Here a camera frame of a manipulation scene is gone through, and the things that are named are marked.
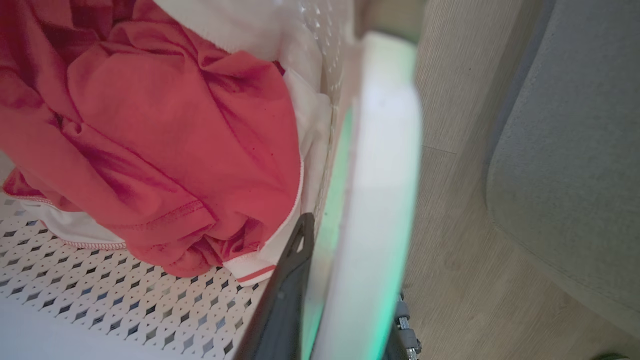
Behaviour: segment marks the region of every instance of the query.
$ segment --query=wooden floor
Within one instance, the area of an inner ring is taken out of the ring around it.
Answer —
[[[483,167],[539,0],[428,0],[417,83],[422,178],[404,291],[422,360],[591,359],[636,340],[539,274],[493,229]]]

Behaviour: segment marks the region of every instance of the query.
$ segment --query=gray cushion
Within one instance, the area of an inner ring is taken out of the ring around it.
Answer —
[[[557,0],[487,176],[496,223],[640,338],[640,2]]]

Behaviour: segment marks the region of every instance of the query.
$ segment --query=laundry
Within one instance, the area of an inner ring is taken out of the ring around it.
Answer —
[[[151,0],[3,1],[0,149],[17,166],[3,190],[72,245],[251,284],[316,208],[321,57],[306,28],[263,56],[186,23]]]

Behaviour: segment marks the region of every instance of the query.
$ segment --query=white fabric trim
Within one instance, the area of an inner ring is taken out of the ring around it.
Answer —
[[[47,228],[65,242],[82,245],[103,245],[105,249],[124,249],[124,240],[98,224],[82,211],[62,211],[46,202],[20,200],[22,207],[42,220]]]

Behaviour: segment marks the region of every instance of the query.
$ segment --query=laundry basket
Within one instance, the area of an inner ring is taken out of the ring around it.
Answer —
[[[333,105],[332,134],[347,113],[338,104],[351,5],[343,0],[301,0],[299,5],[323,55],[322,89]],[[314,211],[317,224],[323,218],[335,137]],[[0,155],[4,179],[13,165]],[[64,245],[4,194],[0,236],[0,310],[5,320],[0,337],[18,339],[24,358],[49,347],[100,359],[101,349],[122,347],[132,359],[232,359],[267,284],[242,287],[222,267],[180,278],[126,250]],[[18,322],[31,323],[33,332],[13,333]],[[13,359],[2,349],[0,357]]]

